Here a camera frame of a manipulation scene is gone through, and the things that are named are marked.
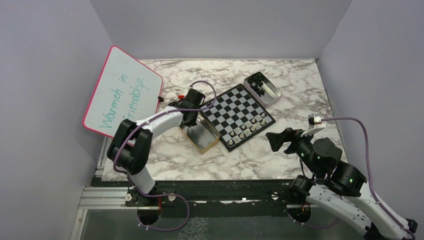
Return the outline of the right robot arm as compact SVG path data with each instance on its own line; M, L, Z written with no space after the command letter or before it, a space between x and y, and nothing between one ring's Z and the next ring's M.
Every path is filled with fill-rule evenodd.
M403 218L375 198L367 178L353 165L341 160L343 151L329 138L312 142L302 129L286 128L266 133L271 150L296 154L313 173L298 175L288 190L289 199L316 205L342 220L366 240L412 240L418 228L415 220Z

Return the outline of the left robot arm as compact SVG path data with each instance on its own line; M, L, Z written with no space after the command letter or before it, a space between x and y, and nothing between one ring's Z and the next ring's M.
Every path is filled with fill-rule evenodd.
M146 167L152 141L172 128L195 126L204 99L202 92L190 89L184 98L171 102L151 117L137 121L124 119L118 126L107 157L118 170L123 169L139 190L138 199L144 205L152 205L157 200L156 183Z

